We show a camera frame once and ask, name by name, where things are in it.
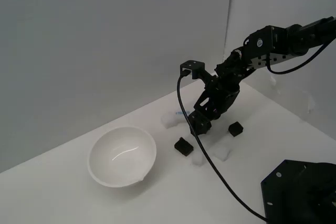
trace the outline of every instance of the white wall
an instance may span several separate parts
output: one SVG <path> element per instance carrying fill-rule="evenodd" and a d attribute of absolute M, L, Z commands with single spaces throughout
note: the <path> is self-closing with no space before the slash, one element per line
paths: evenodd
<path fill-rule="evenodd" d="M 324 17 L 336 16 L 335 3 L 335 0 L 231 0 L 225 55 L 228 56 L 231 50 L 241 46 L 249 34 L 266 25 L 306 25 Z M 292 68 L 314 51 L 310 50 L 306 56 L 274 66 L 274 69 Z M 246 82 L 336 138 L 335 51 L 336 41 L 303 69 L 286 76 L 275 76 L 275 88 L 270 84 L 270 75 L 264 69 L 256 71 Z M 308 114 L 312 100 L 316 107 Z"/>
<path fill-rule="evenodd" d="M 185 60 L 213 70 L 228 3 L 0 0 L 0 172 L 173 91 Z"/>

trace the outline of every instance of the robotic arm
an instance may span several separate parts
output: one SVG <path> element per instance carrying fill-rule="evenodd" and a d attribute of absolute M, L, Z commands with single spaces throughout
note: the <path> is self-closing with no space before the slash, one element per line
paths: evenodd
<path fill-rule="evenodd" d="M 315 58 L 336 38 L 336 18 L 324 18 L 306 26 L 292 25 L 288 28 L 266 26 L 245 39 L 243 46 L 215 68 L 217 76 L 205 70 L 203 62 L 189 60 L 180 71 L 191 71 L 193 79 L 201 79 L 205 90 L 194 105 L 189 116 L 197 135 L 211 128 L 211 121 L 218 119 L 233 104 L 239 94 L 239 83 L 256 69 L 267 67 L 275 74 L 292 72 Z M 321 48 L 306 62 L 292 70 L 274 72 L 270 66 L 305 55 L 310 48 Z"/>

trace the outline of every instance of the black wire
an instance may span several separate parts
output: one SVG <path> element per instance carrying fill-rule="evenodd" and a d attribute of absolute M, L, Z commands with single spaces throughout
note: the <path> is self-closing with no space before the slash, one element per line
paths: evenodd
<path fill-rule="evenodd" d="M 217 167 L 215 166 L 215 164 L 212 162 L 211 158 L 209 157 L 209 155 L 207 154 L 205 148 L 203 147 L 203 144 L 200 140 L 200 138 L 197 136 L 194 128 L 192 127 L 189 119 L 188 119 L 188 116 L 187 116 L 187 113 L 185 112 L 185 109 L 183 107 L 183 103 L 182 103 L 182 100 L 181 100 L 181 94 L 180 94 L 180 85 L 181 85 L 181 80 L 184 76 L 187 76 L 190 71 L 189 70 L 184 70 L 185 72 L 185 75 L 181 75 L 179 77 L 179 80 L 177 81 L 177 99 L 178 99 L 178 103 L 180 104 L 180 107 L 181 107 L 181 110 L 182 110 L 182 113 L 194 135 L 194 137 L 196 138 L 196 141 L 198 143 L 198 145 L 200 146 L 205 158 L 208 160 L 209 164 L 211 165 L 212 169 L 215 171 L 215 173 L 217 174 L 217 176 L 221 179 L 221 181 L 223 182 L 223 184 L 226 186 L 226 188 L 229 190 L 229 192 L 232 194 L 232 196 L 243 206 L 246 208 L 246 210 L 248 210 L 251 214 L 253 214 L 254 216 L 258 217 L 259 219 L 265 221 L 265 222 L 268 222 L 269 223 L 269 220 L 258 214 L 257 212 L 253 211 L 248 205 L 246 205 L 237 195 L 236 193 L 231 189 L 231 187 L 229 186 L 229 184 L 226 182 L 226 180 L 224 179 L 224 177 L 220 174 L 219 170 L 217 169 Z"/>
<path fill-rule="evenodd" d="M 313 59 L 315 59 L 315 57 L 317 55 L 319 55 L 331 42 L 328 42 L 328 43 L 325 43 L 323 44 L 319 50 L 317 50 L 315 52 L 315 54 L 313 54 L 308 60 L 306 60 L 305 62 L 301 63 L 300 65 L 294 67 L 294 68 L 291 68 L 291 69 L 288 69 L 288 70 L 285 70 L 285 71 L 281 71 L 281 72 L 276 72 L 276 71 L 273 71 L 271 69 L 271 66 L 270 66 L 270 59 L 269 59 L 269 55 L 266 55 L 266 67 L 268 69 L 268 71 L 270 71 L 271 73 L 273 74 L 287 74 L 287 73 L 292 73 L 302 67 L 304 67 L 305 65 L 307 65 L 309 62 L 311 62 Z"/>

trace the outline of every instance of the blue label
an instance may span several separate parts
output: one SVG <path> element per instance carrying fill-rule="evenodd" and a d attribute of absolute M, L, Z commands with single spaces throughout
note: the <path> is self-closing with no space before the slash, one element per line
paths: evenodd
<path fill-rule="evenodd" d="M 175 112 L 176 115 L 183 115 L 183 112 L 182 111 L 176 111 Z"/>

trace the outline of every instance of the small black block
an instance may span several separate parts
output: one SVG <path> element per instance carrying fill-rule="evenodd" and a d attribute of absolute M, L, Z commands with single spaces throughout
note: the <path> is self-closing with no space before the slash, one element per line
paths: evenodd
<path fill-rule="evenodd" d="M 240 123 L 235 122 L 229 126 L 229 132 L 233 137 L 238 136 L 241 132 L 243 132 L 243 127 Z"/>
<path fill-rule="evenodd" d="M 184 140 L 183 137 L 180 137 L 180 140 L 175 143 L 174 147 L 184 156 L 188 156 L 194 150 L 194 147 Z"/>

